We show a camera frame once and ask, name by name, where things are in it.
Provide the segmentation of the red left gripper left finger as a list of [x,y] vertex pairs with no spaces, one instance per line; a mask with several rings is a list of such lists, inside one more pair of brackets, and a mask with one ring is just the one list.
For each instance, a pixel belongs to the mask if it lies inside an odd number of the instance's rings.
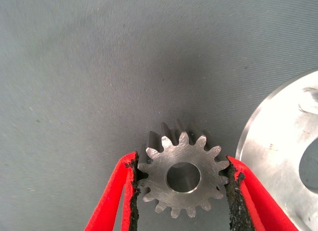
[[103,194],[96,205],[86,227],[86,231],[112,231],[123,195],[122,231],[136,231],[139,212],[137,197],[140,189],[137,185],[137,152],[129,153],[117,162]]

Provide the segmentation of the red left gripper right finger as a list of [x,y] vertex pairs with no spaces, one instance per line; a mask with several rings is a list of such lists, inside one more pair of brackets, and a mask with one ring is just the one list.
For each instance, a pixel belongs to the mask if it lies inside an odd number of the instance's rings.
[[232,231],[296,231],[283,210],[243,162],[227,156],[225,186]]

